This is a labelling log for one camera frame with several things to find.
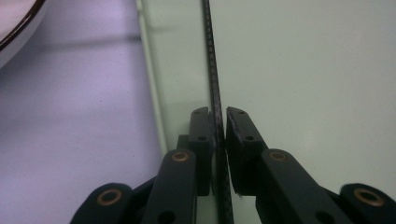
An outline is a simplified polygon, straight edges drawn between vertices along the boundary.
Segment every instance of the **white plate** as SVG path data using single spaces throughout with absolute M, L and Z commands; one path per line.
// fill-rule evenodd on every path
M 32 36 L 49 0 L 0 0 L 0 67 Z

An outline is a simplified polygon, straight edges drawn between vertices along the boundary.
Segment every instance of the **black rubber strip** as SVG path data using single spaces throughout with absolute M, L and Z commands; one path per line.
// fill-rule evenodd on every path
M 220 224 L 233 224 L 233 204 L 228 176 L 228 162 L 225 151 L 224 128 L 222 121 L 218 68 L 216 64 L 215 43 L 213 39 L 212 19 L 210 16 L 209 0 L 203 0 L 204 28 L 206 42 L 206 57 L 209 74 L 212 112 L 216 141 L 216 181 L 215 195 L 219 210 Z

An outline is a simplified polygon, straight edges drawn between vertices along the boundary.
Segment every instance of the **brass screw hole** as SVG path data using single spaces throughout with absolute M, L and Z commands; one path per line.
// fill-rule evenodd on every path
M 368 189 L 355 189 L 353 190 L 353 194 L 361 202 L 370 204 L 371 206 L 380 207 L 385 203 L 384 199 Z
M 172 155 L 173 161 L 186 161 L 189 158 L 189 154 L 186 152 L 177 152 Z
M 108 189 L 99 194 L 96 202 L 102 206 L 109 206 L 121 199 L 122 192 L 119 189 Z
M 270 153 L 270 157 L 271 157 L 271 159 L 273 159 L 274 161 L 285 161 L 285 160 L 288 159 L 288 157 L 287 157 L 284 153 L 282 153 L 282 152 L 277 152 L 277 151 L 271 152 L 271 153 Z

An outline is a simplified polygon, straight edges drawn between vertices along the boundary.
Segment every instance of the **green surface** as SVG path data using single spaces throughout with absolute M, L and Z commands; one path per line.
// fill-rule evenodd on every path
M 201 1 L 143 3 L 159 132 L 172 149 L 190 112 L 209 105 Z M 395 199 L 396 2 L 219 0 L 211 10 L 223 109 L 246 110 L 267 145 L 321 186 L 361 182 Z M 260 223 L 253 198 L 233 195 L 233 210 L 235 223 Z

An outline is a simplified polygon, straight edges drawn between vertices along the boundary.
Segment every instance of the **black clamp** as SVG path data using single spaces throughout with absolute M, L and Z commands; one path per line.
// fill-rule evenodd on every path
M 137 189 L 96 189 L 72 224 L 195 223 L 196 197 L 209 194 L 214 134 L 207 107 L 191 113 L 190 133 L 178 138 L 158 175 Z M 340 195 L 318 185 L 288 152 L 269 149 L 247 112 L 227 108 L 226 148 L 235 192 L 256 196 L 262 223 L 396 223 L 396 202 L 363 184 Z

